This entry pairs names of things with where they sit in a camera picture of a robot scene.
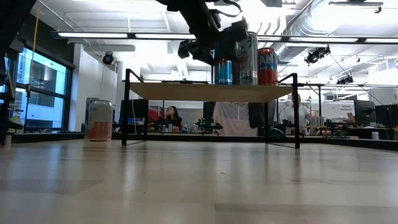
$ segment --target woman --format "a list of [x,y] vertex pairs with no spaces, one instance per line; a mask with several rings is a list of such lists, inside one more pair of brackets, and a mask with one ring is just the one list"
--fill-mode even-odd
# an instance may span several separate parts
[[181,130],[182,125],[182,118],[178,116],[178,111],[175,106],[170,106],[167,108],[167,116],[166,116],[166,121],[169,124],[172,124],[173,126],[176,126]]

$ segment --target security camera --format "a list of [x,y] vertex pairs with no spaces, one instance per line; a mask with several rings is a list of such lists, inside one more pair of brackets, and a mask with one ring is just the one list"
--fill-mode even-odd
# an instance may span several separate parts
[[106,52],[105,56],[102,58],[102,62],[105,65],[112,65],[114,62],[113,52]]

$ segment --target white ceiling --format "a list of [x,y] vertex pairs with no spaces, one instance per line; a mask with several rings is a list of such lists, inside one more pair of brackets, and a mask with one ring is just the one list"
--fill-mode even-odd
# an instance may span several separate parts
[[[99,32],[171,32],[188,33],[188,26],[182,16],[177,12],[167,12],[165,6],[155,0],[40,0],[43,4],[36,4],[32,10],[40,9],[40,19],[59,31],[99,31]],[[240,0],[243,7],[243,16],[248,20],[249,29],[266,34],[279,34],[285,29],[286,18],[299,11],[308,0],[298,1],[297,7],[289,10],[266,8],[260,0]],[[330,11],[330,14],[319,18],[320,26],[327,26],[329,22],[342,22],[339,28],[331,35],[398,35],[397,0],[384,0],[388,2],[388,9],[383,9],[380,14],[346,11],[341,14]],[[218,9],[233,13],[233,7],[217,6]],[[221,16],[222,28],[228,27],[232,22],[240,19]],[[136,52],[131,55],[139,56],[142,62],[142,73],[170,73],[177,69],[178,60],[175,53],[178,42],[169,41],[144,41],[144,40],[96,40],[90,41],[91,45],[135,45]],[[355,60],[347,58],[361,58],[366,62],[384,55],[398,57],[398,47],[395,45],[331,45],[332,55],[339,61],[344,69],[358,65]],[[297,56],[291,67],[280,67],[285,74],[297,72],[301,76],[308,76],[308,66],[303,61],[303,55]],[[129,53],[120,54],[121,57],[131,58]],[[185,59],[188,70],[209,70],[206,64],[192,59]],[[310,76],[330,77],[341,73],[342,70],[334,60],[328,56],[318,63],[310,66]]]

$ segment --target silver can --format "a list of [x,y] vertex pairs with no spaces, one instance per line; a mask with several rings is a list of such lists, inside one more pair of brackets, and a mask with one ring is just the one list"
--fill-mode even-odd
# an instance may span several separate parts
[[258,42],[257,34],[249,32],[248,37],[239,43],[238,85],[258,85]]

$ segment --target person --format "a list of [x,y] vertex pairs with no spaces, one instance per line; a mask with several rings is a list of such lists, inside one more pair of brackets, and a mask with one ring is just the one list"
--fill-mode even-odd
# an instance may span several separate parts
[[[279,116],[280,120],[288,120],[292,124],[294,124],[294,98],[292,95],[292,105],[286,107],[282,112],[280,112]],[[298,95],[298,120],[300,126],[300,132],[307,125],[307,119],[310,120],[312,118],[311,112],[308,108],[301,105],[301,96]]]
[[182,118],[178,116],[178,111],[175,106],[170,106],[167,108],[166,122],[178,127],[179,130],[181,130]]

